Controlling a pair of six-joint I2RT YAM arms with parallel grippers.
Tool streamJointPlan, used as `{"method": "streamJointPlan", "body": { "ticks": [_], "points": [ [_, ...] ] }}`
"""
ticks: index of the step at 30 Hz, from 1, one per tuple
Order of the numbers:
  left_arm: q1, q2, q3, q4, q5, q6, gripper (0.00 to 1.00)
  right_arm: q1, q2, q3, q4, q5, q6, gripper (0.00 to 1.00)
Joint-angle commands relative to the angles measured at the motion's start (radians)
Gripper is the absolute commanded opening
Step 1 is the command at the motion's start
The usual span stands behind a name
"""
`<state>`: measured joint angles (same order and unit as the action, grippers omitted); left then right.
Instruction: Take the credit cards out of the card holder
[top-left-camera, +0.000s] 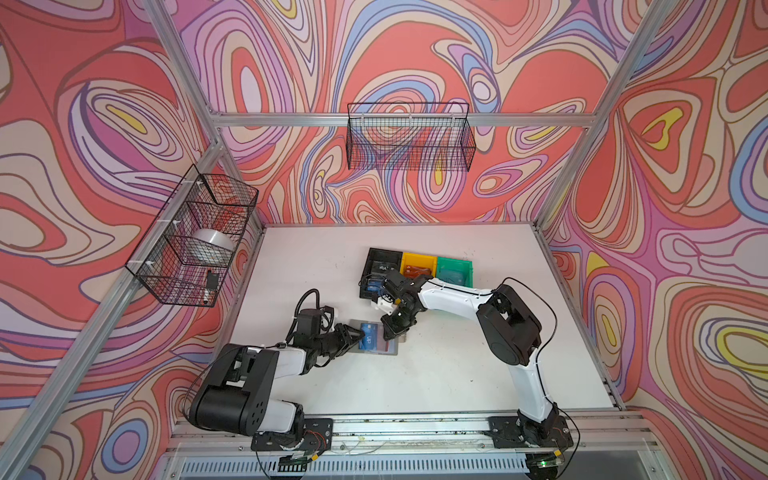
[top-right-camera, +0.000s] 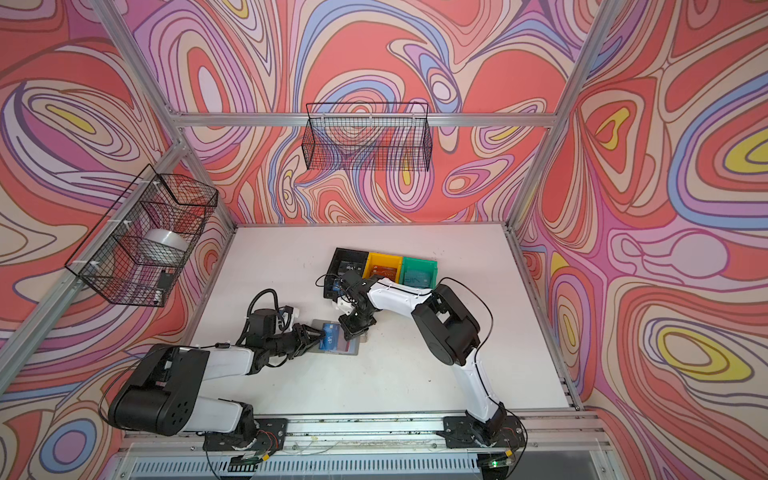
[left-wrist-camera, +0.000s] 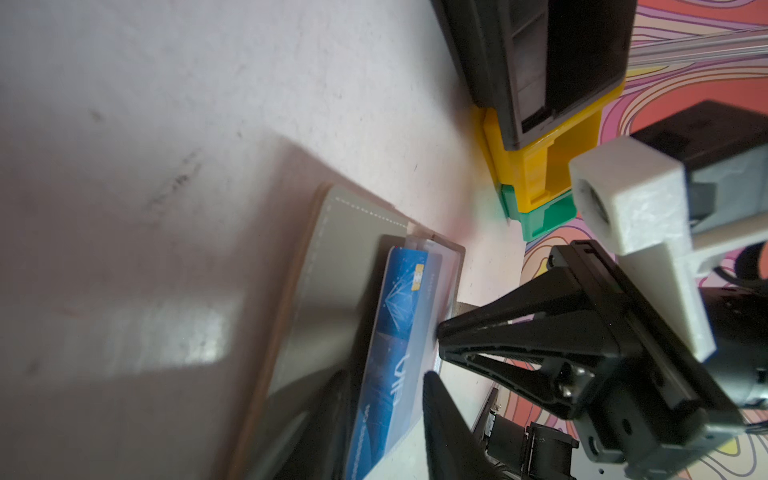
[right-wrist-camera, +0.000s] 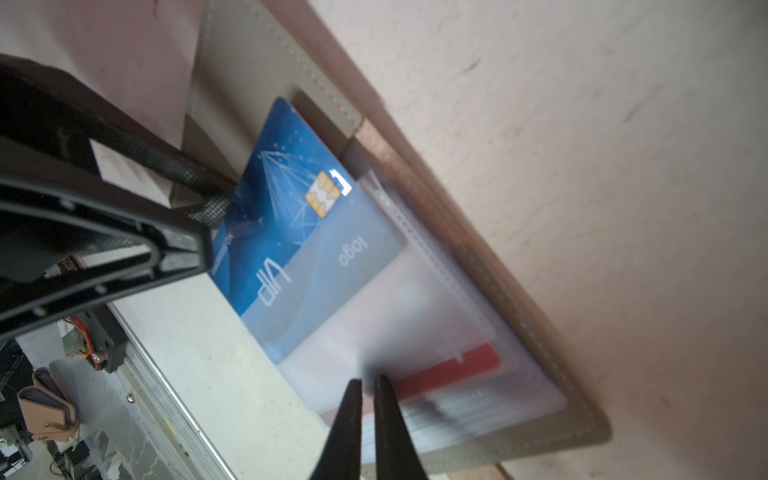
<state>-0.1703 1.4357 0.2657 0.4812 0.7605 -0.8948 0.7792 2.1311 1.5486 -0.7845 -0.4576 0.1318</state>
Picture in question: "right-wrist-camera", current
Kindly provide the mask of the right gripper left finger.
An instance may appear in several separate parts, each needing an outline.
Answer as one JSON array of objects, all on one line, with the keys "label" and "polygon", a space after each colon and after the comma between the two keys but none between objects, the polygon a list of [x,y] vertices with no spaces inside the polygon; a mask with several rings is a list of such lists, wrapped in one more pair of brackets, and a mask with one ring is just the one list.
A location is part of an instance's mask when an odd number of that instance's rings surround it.
[{"label": "right gripper left finger", "polygon": [[362,403],[362,381],[350,380],[311,480],[360,478]]}]

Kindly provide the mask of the red credit card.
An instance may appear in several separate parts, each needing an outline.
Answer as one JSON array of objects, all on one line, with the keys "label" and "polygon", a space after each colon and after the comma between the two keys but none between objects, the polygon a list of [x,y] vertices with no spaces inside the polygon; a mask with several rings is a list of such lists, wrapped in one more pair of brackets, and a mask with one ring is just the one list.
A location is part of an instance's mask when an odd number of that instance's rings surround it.
[{"label": "red credit card", "polygon": [[497,370],[503,361],[497,351],[484,344],[452,359],[392,381],[399,400],[407,400],[437,391],[478,375]]}]

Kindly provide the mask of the blue VIP credit card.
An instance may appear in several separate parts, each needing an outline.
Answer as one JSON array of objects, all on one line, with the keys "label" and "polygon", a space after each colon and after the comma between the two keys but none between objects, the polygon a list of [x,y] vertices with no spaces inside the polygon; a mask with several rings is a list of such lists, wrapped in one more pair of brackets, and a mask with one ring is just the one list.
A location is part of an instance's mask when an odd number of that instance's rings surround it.
[{"label": "blue VIP credit card", "polygon": [[278,98],[213,246],[213,282],[280,364],[405,241],[298,111]]}]

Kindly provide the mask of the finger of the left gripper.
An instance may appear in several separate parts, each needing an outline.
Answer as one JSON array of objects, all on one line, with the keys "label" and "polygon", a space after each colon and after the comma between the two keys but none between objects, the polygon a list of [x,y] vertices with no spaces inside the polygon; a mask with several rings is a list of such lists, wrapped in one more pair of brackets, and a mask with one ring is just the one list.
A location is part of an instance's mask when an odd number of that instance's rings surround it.
[{"label": "finger of the left gripper", "polygon": [[181,185],[201,198],[183,207],[210,228],[223,220],[235,183],[146,129],[70,73],[33,60],[1,56],[1,135],[96,173],[91,140]]},{"label": "finger of the left gripper", "polygon": [[212,264],[205,225],[2,138],[2,338]]}]

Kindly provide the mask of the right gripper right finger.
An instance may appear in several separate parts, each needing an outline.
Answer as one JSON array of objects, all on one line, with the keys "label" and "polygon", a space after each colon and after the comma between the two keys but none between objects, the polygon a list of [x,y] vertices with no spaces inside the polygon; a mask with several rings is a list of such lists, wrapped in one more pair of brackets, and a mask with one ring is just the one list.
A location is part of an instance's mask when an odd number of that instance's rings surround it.
[{"label": "right gripper right finger", "polygon": [[374,381],[376,478],[427,480],[404,421],[394,388],[385,375]]}]

